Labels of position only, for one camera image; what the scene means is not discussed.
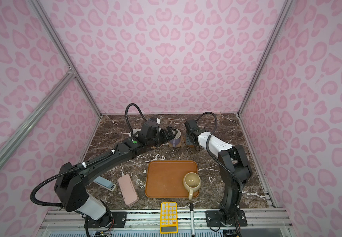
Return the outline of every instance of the robotic arm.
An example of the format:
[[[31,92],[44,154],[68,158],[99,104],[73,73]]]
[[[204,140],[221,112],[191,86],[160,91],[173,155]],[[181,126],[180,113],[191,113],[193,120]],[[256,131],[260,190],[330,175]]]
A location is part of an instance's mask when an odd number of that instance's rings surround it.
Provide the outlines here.
[[[194,146],[206,148],[209,140],[211,157],[220,165],[221,178],[225,183],[224,197],[220,203],[220,225],[237,223],[239,201],[241,197],[240,187],[248,181],[252,175],[248,159],[241,145],[232,146],[221,141],[210,134],[209,131],[197,126],[195,120],[185,122],[187,130],[187,141]],[[103,153],[98,157],[85,162],[71,165],[66,163],[60,168],[60,173],[40,183],[31,192],[30,200],[42,206],[64,207],[66,211],[75,211],[86,214],[99,227],[105,228],[112,225],[112,213],[101,201],[91,196],[86,191],[86,186],[95,178],[105,173],[107,170],[129,161],[140,154],[146,152],[150,147],[160,145],[172,140],[175,137],[172,127],[160,129],[156,118],[147,120],[140,131],[136,132],[128,139],[115,145],[110,152]],[[61,203],[42,202],[36,199],[36,192],[45,184],[56,179],[54,191],[58,195]]]

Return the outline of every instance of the calculator screen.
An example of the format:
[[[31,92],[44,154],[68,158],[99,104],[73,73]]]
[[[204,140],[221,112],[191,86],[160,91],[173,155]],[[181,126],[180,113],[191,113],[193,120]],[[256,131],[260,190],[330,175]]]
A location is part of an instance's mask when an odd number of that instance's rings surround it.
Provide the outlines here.
[[[162,232],[175,232],[176,231],[176,226],[166,226],[166,227],[161,227]]]

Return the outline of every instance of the heart pattern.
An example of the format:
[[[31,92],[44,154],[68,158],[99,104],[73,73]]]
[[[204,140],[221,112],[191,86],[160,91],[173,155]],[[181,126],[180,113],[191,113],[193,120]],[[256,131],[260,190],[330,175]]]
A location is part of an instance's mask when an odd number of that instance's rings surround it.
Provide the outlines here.
[[[97,120],[83,92],[71,81],[0,171],[0,236],[36,234],[48,208],[29,200],[31,190],[64,163],[81,160]],[[59,202],[54,182],[36,196]]]
[[[68,69],[26,1],[0,1],[0,148]]]
[[[238,111],[283,2],[41,1],[109,114]]]
[[[342,0],[296,2],[243,120],[297,235],[342,236]]]

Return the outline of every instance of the white mug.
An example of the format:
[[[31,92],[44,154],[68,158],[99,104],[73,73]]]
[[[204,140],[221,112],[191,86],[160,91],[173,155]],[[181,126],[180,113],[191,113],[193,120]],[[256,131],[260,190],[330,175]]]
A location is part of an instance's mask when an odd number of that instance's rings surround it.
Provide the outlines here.
[[[183,178],[183,185],[188,191],[188,199],[191,200],[193,193],[197,192],[201,187],[201,179],[197,173],[187,173]]]

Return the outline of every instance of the pink case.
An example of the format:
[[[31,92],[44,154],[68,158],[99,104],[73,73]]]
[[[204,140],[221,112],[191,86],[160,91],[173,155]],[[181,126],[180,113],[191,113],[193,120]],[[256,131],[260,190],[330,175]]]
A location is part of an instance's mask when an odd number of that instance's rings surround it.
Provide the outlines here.
[[[120,186],[121,193],[124,197],[124,202],[126,205],[130,206],[138,201],[138,195],[135,191],[130,175],[125,174],[124,176],[118,178],[118,185]]]

